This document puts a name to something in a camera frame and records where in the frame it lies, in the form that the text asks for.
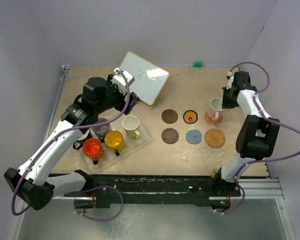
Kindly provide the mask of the woven rattan coaster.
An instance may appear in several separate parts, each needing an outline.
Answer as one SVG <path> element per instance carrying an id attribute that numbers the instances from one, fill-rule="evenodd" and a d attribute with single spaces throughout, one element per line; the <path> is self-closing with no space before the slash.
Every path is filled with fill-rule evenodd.
<path id="1" fill-rule="evenodd" d="M 225 144 L 225 135 L 218 129 L 207 130 L 204 134 L 205 143 L 212 148 L 221 148 Z"/>

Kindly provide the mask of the pink cup white inside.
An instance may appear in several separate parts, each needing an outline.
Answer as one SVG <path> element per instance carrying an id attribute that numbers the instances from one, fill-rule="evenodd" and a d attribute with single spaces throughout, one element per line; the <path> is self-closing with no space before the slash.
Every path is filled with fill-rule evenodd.
<path id="1" fill-rule="evenodd" d="M 207 110 L 207 117 L 213 122 L 218 121 L 223 114 L 222 102 L 223 99 L 220 97 L 215 97 L 210 101 L 210 106 Z"/>

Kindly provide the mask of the orange black-rimmed coaster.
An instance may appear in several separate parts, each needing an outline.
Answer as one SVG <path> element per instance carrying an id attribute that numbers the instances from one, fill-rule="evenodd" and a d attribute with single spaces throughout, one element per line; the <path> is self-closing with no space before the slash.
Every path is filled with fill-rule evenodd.
<path id="1" fill-rule="evenodd" d="M 183 114 L 183 120 L 187 124 L 194 124 L 198 120 L 198 114 L 194 110 L 187 110 Z"/>

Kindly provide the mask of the tan cork coaster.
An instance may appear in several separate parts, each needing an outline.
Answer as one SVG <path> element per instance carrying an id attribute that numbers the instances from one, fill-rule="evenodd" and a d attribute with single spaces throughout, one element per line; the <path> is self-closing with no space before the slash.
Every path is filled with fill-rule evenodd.
<path id="1" fill-rule="evenodd" d="M 223 116 L 220 116 L 216 121 L 213 121 L 212 119 L 210 119 L 208 117 L 207 112 L 205 112 L 204 118 L 205 118 L 206 122 L 211 124 L 211 125 L 219 125 L 223 120 Z"/>

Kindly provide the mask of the dark brown wooden coaster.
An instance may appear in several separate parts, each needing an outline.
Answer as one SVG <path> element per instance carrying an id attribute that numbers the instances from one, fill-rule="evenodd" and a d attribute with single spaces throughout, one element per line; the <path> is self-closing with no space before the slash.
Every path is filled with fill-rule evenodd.
<path id="1" fill-rule="evenodd" d="M 161 118 L 165 123 L 175 123 L 178 119 L 178 114 L 173 109 L 166 109 L 162 112 Z"/>

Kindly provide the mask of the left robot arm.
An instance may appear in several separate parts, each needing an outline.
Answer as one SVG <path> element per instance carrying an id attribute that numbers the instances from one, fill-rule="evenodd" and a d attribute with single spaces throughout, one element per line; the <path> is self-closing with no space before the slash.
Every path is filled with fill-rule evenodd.
<path id="1" fill-rule="evenodd" d="M 17 216 L 15 199 L 19 197 L 34 210 L 40 210 L 58 195 L 78 192 L 91 194 L 93 184 L 81 170 L 58 177 L 49 177 L 51 170 L 65 152 L 90 128 L 100 126 L 101 113 L 115 108 L 129 114 L 136 105 L 137 95 L 130 91 L 134 77 L 129 72 L 110 74 L 107 79 L 91 77 L 83 86 L 82 94 L 67 107 L 53 133 L 19 168 L 4 173 L 13 192 L 11 211 Z"/>

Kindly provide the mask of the blue round coaster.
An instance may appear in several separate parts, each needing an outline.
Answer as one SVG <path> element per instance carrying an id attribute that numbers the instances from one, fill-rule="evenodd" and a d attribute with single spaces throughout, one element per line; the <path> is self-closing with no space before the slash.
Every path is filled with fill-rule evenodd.
<path id="1" fill-rule="evenodd" d="M 202 133 L 197 129 L 190 130 L 186 133 L 186 141 L 189 144 L 197 145 L 202 141 Z"/>

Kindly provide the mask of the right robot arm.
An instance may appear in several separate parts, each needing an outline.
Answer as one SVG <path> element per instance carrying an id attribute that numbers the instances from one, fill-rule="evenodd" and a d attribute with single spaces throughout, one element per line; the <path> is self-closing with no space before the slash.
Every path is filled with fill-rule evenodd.
<path id="1" fill-rule="evenodd" d="M 272 155 L 280 129 L 280 121 L 263 109 L 248 72 L 228 72 L 227 79 L 228 84 L 223 87 L 222 108 L 241 107 L 246 118 L 237 136 L 237 153 L 214 176 L 212 190 L 218 196 L 234 188 L 236 181 L 252 163 Z"/>

